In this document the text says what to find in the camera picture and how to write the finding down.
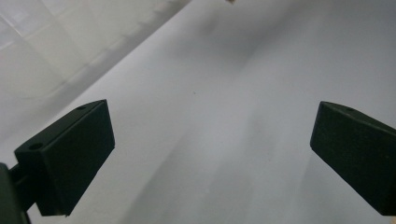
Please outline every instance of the round hole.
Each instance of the round hole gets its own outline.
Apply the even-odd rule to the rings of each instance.
[[[36,144],[32,144],[31,146],[29,146],[29,149],[30,150],[38,150],[41,147],[43,147],[42,143],[36,143]]]

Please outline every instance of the screw hole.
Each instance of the screw hole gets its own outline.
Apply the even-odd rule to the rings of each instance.
[[[35,143],[29,146],[30,150],[38,150],[39,148],[43,147],[44,145],[42,143]]]

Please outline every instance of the gray surface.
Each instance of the gray surface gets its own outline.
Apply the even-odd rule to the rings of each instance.
[[[53,119],[107,98],[116,149],[71,217],[35,221],[389,223],[309,139],[322,100],[396,127],[395,6],[193,1]]]

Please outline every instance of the white table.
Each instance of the white table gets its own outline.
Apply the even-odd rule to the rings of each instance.
[[[309,140],[320,101],[396,127],[395,7],[192,1],[48,120],[107,99],[116,148],[70,217],[33,222],[389,223]]]

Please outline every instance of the white surface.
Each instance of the white surface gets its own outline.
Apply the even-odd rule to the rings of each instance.
[[[106,98],[116,149],[70,217],[34,222],[389,223],[309,140],[320,101],[396,127],[395,6],[190,3],[48,122]]]

